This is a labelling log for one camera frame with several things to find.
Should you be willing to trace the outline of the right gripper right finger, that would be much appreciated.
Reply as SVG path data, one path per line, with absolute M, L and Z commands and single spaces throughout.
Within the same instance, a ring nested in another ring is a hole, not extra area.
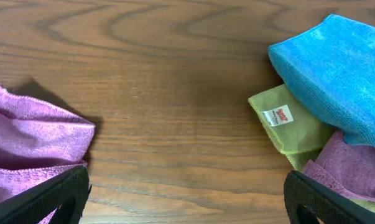
M 295 170 L 285 179 L 284 203 L 291 224 L 375 224 L 375 213 Z

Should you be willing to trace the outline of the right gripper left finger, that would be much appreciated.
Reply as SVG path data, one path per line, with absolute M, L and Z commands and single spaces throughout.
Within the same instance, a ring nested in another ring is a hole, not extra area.
M 0 224 L 36 224 L 50 213 L 50 223 L 78 223 L 90 190 L 87 168 L 74 167 L 1 202 Z

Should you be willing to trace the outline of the purple microfiber cloth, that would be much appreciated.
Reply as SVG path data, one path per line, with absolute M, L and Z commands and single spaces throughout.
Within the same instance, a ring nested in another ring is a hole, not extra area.
M 0 87 L 0 203 L 83 160 L 93 123 L 46 101 Z

